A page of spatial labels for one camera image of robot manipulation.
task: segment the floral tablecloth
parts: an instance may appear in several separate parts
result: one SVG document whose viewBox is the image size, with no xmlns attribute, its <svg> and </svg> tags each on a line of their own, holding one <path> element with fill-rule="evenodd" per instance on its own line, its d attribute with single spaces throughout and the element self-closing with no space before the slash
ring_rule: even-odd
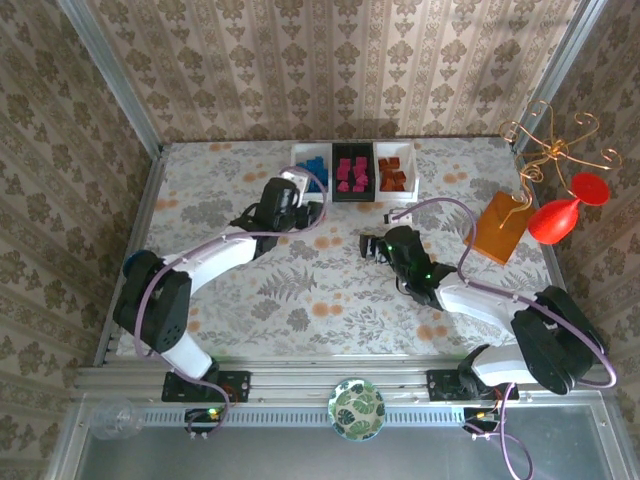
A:
<svg viewBox="0 0 640 480">
<path fill-rule="evenodd" d="M 450 196 L 480 215 L 497 190 L 518 190 L 513 156 L 499 138 L 415 139 L 420 199 Z M 146 248 L 160 255 L 195 246 L 260 198 L 290 160 L 293 142 L 188 143 L 170 148 Z M 360 258 L 362 232 L 383 234 L 389 203 L 331 204 L 315 230 L 281 238 L 271 252 L 226 272 L 191 299 L 188 330 L 218 357 L 464 354 L 513 341 L 471 317 L 421 307 L 395 288 L 388 266 Z M 453 205 L 414 214 L 432 259 L 456 264 L 470 223 Z M 542 251 L 525 233 L 502 267 L 472 252 L 465 271 L 505 287 L 550 283 Z M 124 334 L 118 354 L 134 355 Z"/>
</svg>

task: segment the wire ornament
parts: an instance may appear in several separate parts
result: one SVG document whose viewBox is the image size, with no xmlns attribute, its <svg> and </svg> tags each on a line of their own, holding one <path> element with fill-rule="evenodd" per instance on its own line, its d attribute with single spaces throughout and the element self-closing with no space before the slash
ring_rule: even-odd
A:
<svg viewBox="0 0 640 480">
<path fill-rule="evenodd" d="M 509 144 L 515 143 L 521 135 L 526 135 L 529 139 L 539 145 L 537 151 L 519 153 L 515 157 L 514 161 L 518 174 L 520 175 L 522 192 L 519 196 L 514 195 L 511 198 L 518 203 L 522 203 L 522 205 L 514 207 L 509 211 L 506 218 L 500 225 L 500 228 L 504 227 L 511 215 L 527 210 L 531 206 L 533 203 L 533 192 L 529 187 L 529 181 L 532 183 L 542 182 L 544 174 L 542 173 L 541 167 L 547 162 L 553 161 L 555 163 L 556 171 L 558 172 L 563 188 L 573 197 L 576 195 L 571 191 L 564 175 L 562 174 L 562 169 L 560 168 L 561 161 L 576 162 L 581 165 L 599 168 L 601 170 L 613 170 L 622 167 L 622 155 L 609 147 L 600 150 L 600 156 L 602 157 L 603 163 L 587 162 L 570 155 L 571 147 L 577 143 L 585 141 L 594 135 L 600 128 L 600 121 L 593 114 L 589 112 L 578 112 L 574 114 L 574 122 L 579 126 L 579 128 L 585 130 L 586 133 L 583 133 L 574 140 L 566 141 L 563 138 L 557 137 L 555 134 L 555 112 L 548 102 L 545 102 L 544 100 L 532 100 L 527 104 L 525 115 L 531 115 L 532 117 L 541 116 L 547 109 L 550 112 L 551 119 L 549 126 L 549 138 L 546 140 L 541 140 L 536 137 L 533 133 L 529 132 L 522 123 L 516 122 L 515 120 L 507 120 L 498 127 L 498 133 L 502 139 Z"/>
</svg>

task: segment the beige wallpaper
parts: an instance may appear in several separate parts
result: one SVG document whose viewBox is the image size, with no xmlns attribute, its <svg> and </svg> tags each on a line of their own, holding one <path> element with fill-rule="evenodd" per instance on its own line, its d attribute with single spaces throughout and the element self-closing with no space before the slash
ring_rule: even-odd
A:
<svg viewBox="0 0 640 480">
<path fill-rule="evenodd" d="M 0 478 L 47 466 L 149 160 L 55 1 L 0 2 Z"/>
<path fill-rule="evenodd" d="M 612 191 L 602 208 L 584 207 L 576 230 L 556 252 L 567 287 L 603 332 L 621 376 L 623 415 L 640 452 L 640 4 L 610 0 L 571 73 L 552 102 L 557 129 L 577 132 L 573 114 L 590 111 L 601 128 L 576 150 L 597 161 L 613 146 L 626 157 L 622 170 L 602 172 Z M 581 167 L 568 164 L 570 177 Z M 558 198 L 558 177 L 548 172 L 539 188 L 544 202 Z"/>
<path fill-rule="evenodd" d="M 89 0 L 165 143 L 497 132 L 576 0 Z"/>
</svg>

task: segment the magenta cube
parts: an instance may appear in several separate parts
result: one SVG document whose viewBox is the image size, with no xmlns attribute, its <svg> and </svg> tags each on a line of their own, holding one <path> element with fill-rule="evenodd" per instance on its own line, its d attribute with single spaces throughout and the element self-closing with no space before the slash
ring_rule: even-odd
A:
<svg viewBox="0 0 640 480">
<path fill-rule="evenodd" d="M 347 181 L 349 180 L 349 169 L 345 167 L 340 167 L 338 168 L 338 172 L 336 175 L 338 177 L 338 180 Z"/>
</svg>

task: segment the green leaf plate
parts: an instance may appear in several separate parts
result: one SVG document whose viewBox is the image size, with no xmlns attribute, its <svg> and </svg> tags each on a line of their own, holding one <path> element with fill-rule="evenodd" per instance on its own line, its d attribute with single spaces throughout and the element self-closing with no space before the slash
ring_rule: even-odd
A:
<svg viewBox="0 0 640 480">
<path fill-rule="evenodd" d="M 373 384 L 361 378 L 340 383 L 331 393 L 328 410 L 333 429 L 354 442 L 375 437 L 384 425 L 382 395 Z"/>
</svg>

